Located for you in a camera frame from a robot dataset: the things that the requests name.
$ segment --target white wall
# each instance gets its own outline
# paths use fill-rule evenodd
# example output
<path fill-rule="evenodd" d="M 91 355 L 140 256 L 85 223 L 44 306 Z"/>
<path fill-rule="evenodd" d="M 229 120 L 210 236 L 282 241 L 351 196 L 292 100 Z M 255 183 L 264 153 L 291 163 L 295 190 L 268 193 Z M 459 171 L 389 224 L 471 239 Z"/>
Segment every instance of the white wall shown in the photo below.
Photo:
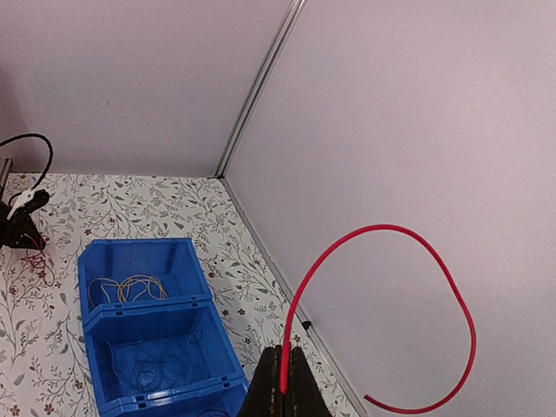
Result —
<path fill-rule="evenodd" d="M 479 351 L 435 416 L 556 410 L 555 24 L 554 2 L 309 1 L 229 172 L 293 287 L 369 223 L 440 251 Z M 422 407 L 466 364 L 463 314 L 407 238 L 350 243 L 302 305 L 360 396 Z"/>
<path fill-rule="evenodd" d="M 0 139 L 44 133 L 55 172 L 213 175 L 288 4 L 2 0 Z"/>

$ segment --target white connector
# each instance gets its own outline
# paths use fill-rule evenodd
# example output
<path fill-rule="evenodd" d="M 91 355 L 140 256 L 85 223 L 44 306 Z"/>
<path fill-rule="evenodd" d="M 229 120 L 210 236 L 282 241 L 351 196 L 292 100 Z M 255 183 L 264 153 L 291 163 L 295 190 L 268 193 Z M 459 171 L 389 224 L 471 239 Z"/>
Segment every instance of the white connector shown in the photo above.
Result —
<path fill-rule="evenodd" d="M 8 214 L 8 217 L 6 218 L 6 220 L 11 219 L 11 217 L 16 213 L 17 209 L 23 207 L 25 204 L 27 204 L 28 202 L 33 200 L 33 198 L 35 198 L 35 190 L 34 189 L 27 189 L 23 193 L 18 195 L 16 197 L 16 202 L 14 202 L 14 205 L 11 206 L 10 213 Z"/>

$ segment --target metal strip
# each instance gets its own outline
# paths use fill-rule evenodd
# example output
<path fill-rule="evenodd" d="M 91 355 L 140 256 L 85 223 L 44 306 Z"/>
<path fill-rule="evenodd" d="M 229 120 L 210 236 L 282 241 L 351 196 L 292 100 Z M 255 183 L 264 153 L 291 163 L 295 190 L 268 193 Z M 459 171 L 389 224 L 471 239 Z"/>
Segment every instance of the metal strip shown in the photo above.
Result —
<path fill-rule="evenodd" d="M 253 240 L 255 241 L 255 245 L 261 251 L 261 255 L 264 258 L 265 262 L 267 263 L 268 268 L 270 269 L 270 272 L 275 277 L 276 282 L 278 282 L 278 285 L 280 285 L 281 290 L 284 292 L 284 295 L 286 296 L 286 299 L 288 300 L 288 302 L 291 303 L 294 299 L 294 292 L 289 287 L 289 285 L 286 283 L 286 281 L 284 280 L 284 277 L 281 274 L 280 270 L 278 269 L 278 267 L 276 267 L 275 263 L 270 258 L 270 255 L 268 254 L 268 251 L 266 250 L 264 244 L 262 243 L 261 238 L 259 237 L 259 235 L 255 231 L 255 228 L 253 227 L 253 224 L 251 223 L 251 221 L 247 217 L 247 214 L 245 213 L 245 210 L 243 210 L 242 205 L 238 201 L 237 196 L 235 195 L 234 190 L 230 186 L 228 180 L 226 178 L 221 178 L 220 180 L 221 180 L 222 184 L 224 185 L 224 188 L 226 189 L 226 191 L 228 191 L 229 198 L 231 199 L 232 203 L 234 204 L 235 209 L 237 210 L 238 214 L 240 215 L 243 223 L 247 227 L 251 236 L 253 236 Z M 301 322 L 310 320 L 307 317 L 307 315 L 303 312 L 303 309 L 301 308 L 301 306 L 299 306 L 297 308 L 296 315 L 297 315 L 297 318 Z M 326 345 L 324 344 L 324 342 L 322 341 L 322 339 L 318 335 L 318 333 L 316 333 L 316 330 L 314 329 L 313 326 L 311 326 L 307 330 L 307 335 L 308 335 L 309 339 L 311 339 L 311 341 L 314 343 L 316 349 L 321 354 L 323 360 L 328 364 L 328 366 L 332 370 L 336 380 L 338 380 L 338 383 L 340 384 L 341 389 L 346 394 L 347 399 L 354 406 L 355 411 L 357 412 L 357 414 L 360 417 L 368 416 L 369 414 L 368 414 L 367 410 L 364 408 L 363 404 L 361 403 L 361 400 L 359 399 L 357 394 L 355 394 L 355 391 L 349 385 L 348 380 L 346 380 L 346 377 L 343 375 L 343 373 L 341 372 L 338 365 L 336 365 L 336 363 L 334 362 L 334 359 L 332 358 L 332 356 L 328 352 L 328 349 L 326 348 Z"/>
<path fill-rule="evenodd" d="M 245 132 L 245 128 L 247 128 L 249 119 L 253 114 L 255 105 L 257 104 L 265 85 L 267 84 L 268 78 L 272 68 L 274 68 L 276 64 L 278 56 L 284 49 L 284 45 L 288 40 L 289 34 L 293 30 L 295 23 L 301 14 L 301 10 L 303 9 L 305 2 L 306 0 L 292 0 L 288 6 L 288 10 L 286 10 L 286 14 L 281 20 L 280 26 L 278 26 L 275 37 L 268 47 L 267 53 L 262 59 L 261 66 L 257 71 L 253 83 L 251 84 L 247 97 L 245 97 L 240 114 L 235 119 L 234 127 L 232 128 L 228 141 L 226 142 L 226 147 L 224 148 L 220 161 L 218 162 L 218 166 L 216 167 L 216 178 L 224 178 L 226 176 L 229 165 L 234 157 L 234 153 L 237 150 L 237 146 L 239 145 L 239 142 L 243 137 L 243 133 Z"/>
<path fill-rule="evenodd" d="M 6 188 L 6 182 L 8 181 L 8 175 L 12 167 L 13 159 L 0 158 L 0 200 L 2 200 L 3 191 Z"/>

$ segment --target table surface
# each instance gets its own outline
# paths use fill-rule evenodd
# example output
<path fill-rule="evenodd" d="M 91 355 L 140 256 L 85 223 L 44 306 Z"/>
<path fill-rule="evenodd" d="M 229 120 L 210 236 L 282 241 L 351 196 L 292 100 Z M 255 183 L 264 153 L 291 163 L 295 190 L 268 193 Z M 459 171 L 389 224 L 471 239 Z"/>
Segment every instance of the table surface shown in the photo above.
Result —
<path fill-rule="evenodd" d="M 10 175 L 4 199 L 34 178 Z M 48 238 L 44 263 L 25 260 L 25 250 L 0 250 L 0 415 L 97 415 L 76 276 L 93 239 L 191 237 L 247 376 L 265 347 L 281 343 L 289 303 L 218 180 L 51 174 L 43 187 L 50 203 L 33 218 Z M 298 321 L 293 342 L 332 414 L 354 417 Z"/>

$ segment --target blue storage container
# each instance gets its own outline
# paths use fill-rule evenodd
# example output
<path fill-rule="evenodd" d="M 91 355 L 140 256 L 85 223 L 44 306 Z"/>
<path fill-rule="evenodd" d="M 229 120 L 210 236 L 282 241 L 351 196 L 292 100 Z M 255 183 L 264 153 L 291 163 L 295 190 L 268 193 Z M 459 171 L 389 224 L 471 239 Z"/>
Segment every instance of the blue storage container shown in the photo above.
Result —
<path fill-rule="evenodd" d="M 241 378 L 194 393 L 112 408 L 102 417 L 236 417 L 247 388 L 247 379 Z"/>
<path fill-rule="evenodd" d="M 102 311 L 85 347 L 100 414 L 245 377 L 212 301 Z"/>
<path fill-rule="evenodd" d="M 191 239 L 96 240 L 79 257 L 78 274 L 84 326 L 95 314 L 115 308 L 212 299 Z M 158 279 L 168 298 L 157 300 L 162 298 L 157 286 L 146 288 L 138 283 L 129 287 L 129 302 L 119 302 L 118 287 L 102 280 L 122 283 L 134 275 Z"/>

